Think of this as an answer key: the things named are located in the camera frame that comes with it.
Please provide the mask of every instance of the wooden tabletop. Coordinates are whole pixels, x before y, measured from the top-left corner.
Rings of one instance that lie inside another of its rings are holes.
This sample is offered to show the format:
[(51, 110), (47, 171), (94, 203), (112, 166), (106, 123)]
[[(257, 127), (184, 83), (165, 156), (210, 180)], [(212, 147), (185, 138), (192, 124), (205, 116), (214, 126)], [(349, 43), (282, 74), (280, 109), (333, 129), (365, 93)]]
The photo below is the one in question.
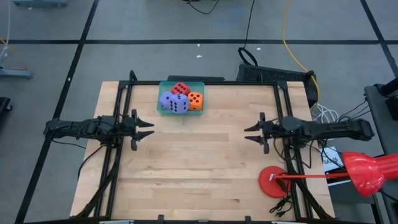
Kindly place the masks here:
[[(294, 116), (310, 120), (303, 84), (288, 85)], [(112, 115), (117, 87), (118, 82), (102, 84), (95, 116)], [(141, 131), (155, 133), (139, 142), (136, 152), (130, 148), (131, 138), (124, 140), (113, 219), (155, 220), (163, 214), (166, 220), (244, 220), (246, 215), (252, 220), (294, 220), (293, 209), (282, 218), (269, 213), (280, 199), (262, 193), (257, 180), (263, 168), (285, 169), (285, 162), (276, 154), (272, 141), (270, 153), (263, 154), (262, 146), (244, 139), (260, 134), (243, 131), (258, 121), (260, 112), (265, 112), (266, 120), (277, 118), (273, 87), (206, 86), (201, 116), (160, 115), (156, 110), (158, 90), (157, 85), (132, 88), (129, 110), (136, 109), (142, 120), (155, 124)], [(285, 109), (282, 91), (280, 95)], [(85, 157), (98, 146), (98, 141), (89, 140)], [(281, 140), (276, 146), (282, 150)], [(308, 150), (302, 149), (307, 163)], [(105, 149), (82, 169), (71, 215), (80, 212), (96, 192), (104, 154)], [(312, 168), (305, 167), (305, 173), (323, 174), (319, 152), (313, 149), (312, 158)], [(334, 216), (326, 180), (308, 179), (307, 185), (318, 203)], [(300, 191), (298, 196), (304, 217)], [(101, 214), (107, 200), (108, 191)]]

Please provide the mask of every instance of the red die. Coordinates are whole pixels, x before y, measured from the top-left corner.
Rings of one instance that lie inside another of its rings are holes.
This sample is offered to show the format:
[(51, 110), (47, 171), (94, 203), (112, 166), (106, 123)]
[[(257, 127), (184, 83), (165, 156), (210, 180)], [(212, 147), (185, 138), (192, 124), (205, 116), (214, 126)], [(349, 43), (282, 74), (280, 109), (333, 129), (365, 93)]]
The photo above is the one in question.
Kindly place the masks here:
[(189, 90), (189, 87), (184, 83), (176, 83), (172, 88), (173, 94), (179, 93), (179, 94), (184, 94), (185, 96), (188, 96), (188, 94), (190, 92), (191, 91)]

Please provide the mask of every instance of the red lamp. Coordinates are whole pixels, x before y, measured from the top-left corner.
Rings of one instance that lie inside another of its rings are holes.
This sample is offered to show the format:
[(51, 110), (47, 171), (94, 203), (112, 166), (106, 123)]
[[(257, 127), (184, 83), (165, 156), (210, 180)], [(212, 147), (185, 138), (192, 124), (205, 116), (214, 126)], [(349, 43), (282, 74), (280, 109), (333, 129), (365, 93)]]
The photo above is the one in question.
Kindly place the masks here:
[(280, 167), (266, 167), (260, 173), (259, 185), (265, 194), (278, 198), (287, 194), (281, 184), (290, 188), (287, 179), (350, 177), (358, 192), (368, 197), (379, 191), (386, 180), (398, 179), (398, 154), (372, 158), (358, 152), (344, 152), (343, 161), (347, 172), (326, 175), (285, 175), (286, 171)]

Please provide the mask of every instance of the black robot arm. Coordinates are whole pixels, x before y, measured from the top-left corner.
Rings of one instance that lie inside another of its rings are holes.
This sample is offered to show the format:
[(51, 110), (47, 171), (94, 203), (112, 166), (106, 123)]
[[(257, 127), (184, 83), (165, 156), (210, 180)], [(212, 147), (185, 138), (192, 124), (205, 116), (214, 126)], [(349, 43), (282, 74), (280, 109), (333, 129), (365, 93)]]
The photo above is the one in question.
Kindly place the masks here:
[(312, 140), (331, 138), (351, 138), (368, 141), (373, 130), (368, 121), (363, 119), (348, 120), (321, 124), (314, 121), (303, 121), (291, 116), (283, 117), (279, 124), (266, 121), (264, 113), (260, 113), (260, 121), (244, 131), (262, 131), (262, 136), (246, 136), (246, 139), (264, 145), (264, 153), (269, 153), (267, 140), (271, 138), (290, 138), (296, 144), (306, 144)]
[(101, 144), (117, 144), (118, 137), (130, 136), (131, 149), (137, 150), (137, 141), (153, 133), (153, 131), (137, 132), (137, 127), (152, 127), (153, 124), (142, 121), (137, 117), (137, 111), (131, 111), (131, 117), (124, 117), (121, 122), (113, 116), (99, 116), (84, 121), (61, 121), (54, 118), (47, 121), (44, 134), (46, 138), (62, 138), (65, 136), (96, 139)]

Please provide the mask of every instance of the dice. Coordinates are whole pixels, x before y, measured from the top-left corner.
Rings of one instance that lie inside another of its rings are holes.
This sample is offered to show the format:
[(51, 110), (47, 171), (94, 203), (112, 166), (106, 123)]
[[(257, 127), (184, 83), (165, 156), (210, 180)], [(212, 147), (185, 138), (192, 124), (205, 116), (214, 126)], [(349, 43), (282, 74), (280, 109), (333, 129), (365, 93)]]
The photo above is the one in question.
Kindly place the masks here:
[(176, 83), (173, 88), (172, 88), (172, 93), (173, 94), (184, 94), (185, 96), (188, 96), (190, 93), (189, 87), (185, 83)]
[(203, 95), (200, 93), (191, 92), (188, 95), (189, 110), (201, 111), (203, 109)]
[(189, 109), (189, 99), (184, 94), (174, 94), (170, 97), (170, 110), (176, 114), (183, 114)]
[(162, 96), (159, 98), (159, 105), (162, 108), (162, 110), (169, 110), (170, 109), (170, 98), (173, 96), (173, 93), (171, 92), (164, 92)]

